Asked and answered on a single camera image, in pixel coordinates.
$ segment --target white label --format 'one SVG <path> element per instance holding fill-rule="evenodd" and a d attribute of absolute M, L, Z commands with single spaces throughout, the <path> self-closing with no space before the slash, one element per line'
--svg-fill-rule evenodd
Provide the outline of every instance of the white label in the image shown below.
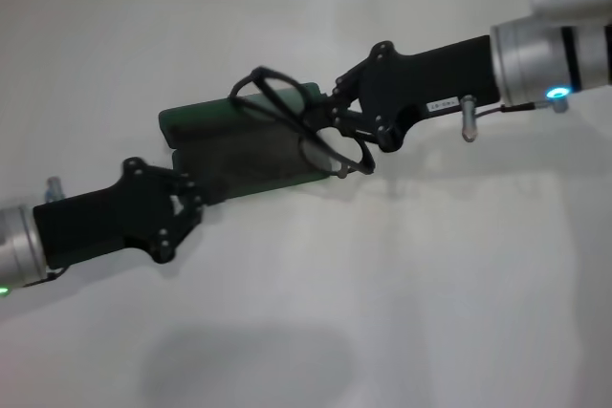
<path fill-rule="evenodd" d="M 449 97 L 448 99 L 436 100 L 427 105 L 429 112 L 438 112 L 440 110 L 449 109 L 450 107 L 459 107 L 458 97 Z"/>

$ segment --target white table surface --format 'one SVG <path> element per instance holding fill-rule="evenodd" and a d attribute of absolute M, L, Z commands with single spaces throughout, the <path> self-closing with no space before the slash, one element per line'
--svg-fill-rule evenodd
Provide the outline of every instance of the white table surface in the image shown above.
<path fill-rule="evenodd" d="M 162 109 L 266 64 L 325 91 L 393 40 L 526 0 L 0 0 L 0 198 L 170 155 Z M 178 260 L 125 250 L 0 302 L 0 405 L 599 408 L 612 403 L 612 105 L 601 90 L 422 123 L 374 177 L 208 210 Z"/>

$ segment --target blue led light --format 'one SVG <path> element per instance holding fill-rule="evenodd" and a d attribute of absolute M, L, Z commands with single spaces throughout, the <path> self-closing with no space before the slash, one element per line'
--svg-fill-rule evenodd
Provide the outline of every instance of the blue led light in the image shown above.
<path fill-rule="evenodd" d="M 561 99 L 562 97 L 569 96 L 570 93 L 572 93 L 572 90 L 569 88 L 559 86 L 558 88 L 553 88 L 551 91 L 546 93 L 546 97 L 549 99 Z"/>

